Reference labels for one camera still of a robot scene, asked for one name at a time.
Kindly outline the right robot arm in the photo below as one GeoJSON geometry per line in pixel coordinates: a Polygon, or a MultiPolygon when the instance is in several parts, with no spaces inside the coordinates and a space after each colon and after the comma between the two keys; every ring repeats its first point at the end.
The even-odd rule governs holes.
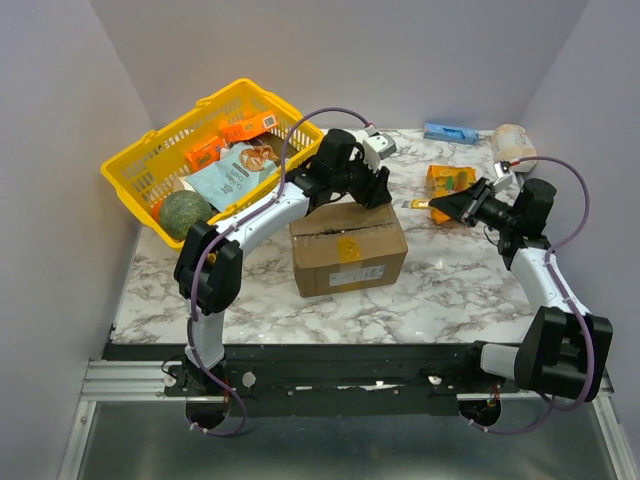
{"type": "Polygon", "coordinates": [[[498,253],[535,313],[520,345],[476,344],[477,357],[459,370],[471,391],[501,377],[520,389],[566,398],[571,407],[592,401],[599,391],[613,328],[576,298],[559,271],[543,233],[555,194],[548,182],[529,179],[507,204],[496,198],[494,183],[482,178],[429,203],[461,224],[483,223],[498,232],[498,253]]]}

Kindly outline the brown cardboard express box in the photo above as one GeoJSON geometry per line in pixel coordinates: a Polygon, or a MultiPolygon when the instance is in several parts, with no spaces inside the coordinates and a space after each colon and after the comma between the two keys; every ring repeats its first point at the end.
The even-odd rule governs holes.
{"type": "Polygon", "coordinates": [[[289,225],[293,274],[301,297],[394,284],[408,245],[390,204],[325,205],[289,225]]]}

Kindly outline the yellow utility knife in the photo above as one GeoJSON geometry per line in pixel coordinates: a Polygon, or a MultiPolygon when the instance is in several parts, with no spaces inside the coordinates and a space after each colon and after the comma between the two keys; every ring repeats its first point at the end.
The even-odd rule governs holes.
{"type": "Polygon", "coordinates": [[[427,210],[430,208],[429,199],[407,200],[402,204],[405,209],[427,210]]]}

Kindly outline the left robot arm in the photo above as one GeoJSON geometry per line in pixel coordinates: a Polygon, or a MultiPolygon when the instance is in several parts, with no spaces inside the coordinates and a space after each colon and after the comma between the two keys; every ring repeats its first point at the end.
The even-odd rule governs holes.
{"type": "Polygon", "coordinates": [[[185,355],[193,365],[187,382],[197,393],[209,395],[221,385],[224,315],[240,292],[244,259],[333,198],[350,195],[366,209],[390,203],[389,170],[381,162],[396,150],[395,141],[375,129],[363,140],[331,129],[316,153],[264,198],[215,225],[198,221],[190,228],[174,278],[190,307],[185,355]]]}

